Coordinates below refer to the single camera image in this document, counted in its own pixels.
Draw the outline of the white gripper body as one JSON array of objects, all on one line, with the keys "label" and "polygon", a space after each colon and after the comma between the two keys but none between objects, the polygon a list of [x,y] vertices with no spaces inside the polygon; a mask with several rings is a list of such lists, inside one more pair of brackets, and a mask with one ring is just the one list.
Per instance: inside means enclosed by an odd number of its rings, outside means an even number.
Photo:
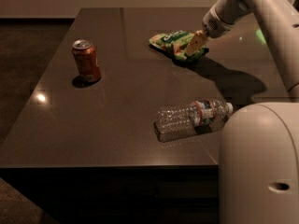
[{"label": "white gripper body", "polygon": [[210,38],[218,38],[227,34],[233,26],[221,20],[215,7],[212,7],[204,16],[202,21],[205,36]]}]

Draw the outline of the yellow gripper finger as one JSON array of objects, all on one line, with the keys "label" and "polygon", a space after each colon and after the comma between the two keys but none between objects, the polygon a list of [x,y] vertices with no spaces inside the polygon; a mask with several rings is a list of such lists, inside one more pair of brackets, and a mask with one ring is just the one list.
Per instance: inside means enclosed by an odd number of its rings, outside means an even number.
[{"label": "yellow gripper finger", "polygon": [[186,47],[185,51],[188,56],[192,56],[197,50],[203,47],[207,42],[207,37],[202,30],[196,31],[192,40]]}]

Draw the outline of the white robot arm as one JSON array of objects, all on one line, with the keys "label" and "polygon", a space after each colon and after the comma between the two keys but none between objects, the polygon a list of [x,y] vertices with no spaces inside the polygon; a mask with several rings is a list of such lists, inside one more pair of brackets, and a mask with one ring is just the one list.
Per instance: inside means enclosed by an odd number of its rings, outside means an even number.
[{"label": "white robot arm", "polygon": [[219,151],[220,224],[299,224],[299,13],[288,0],[218,0],[187,52],[253,14],[289,102],[236,111]]}]

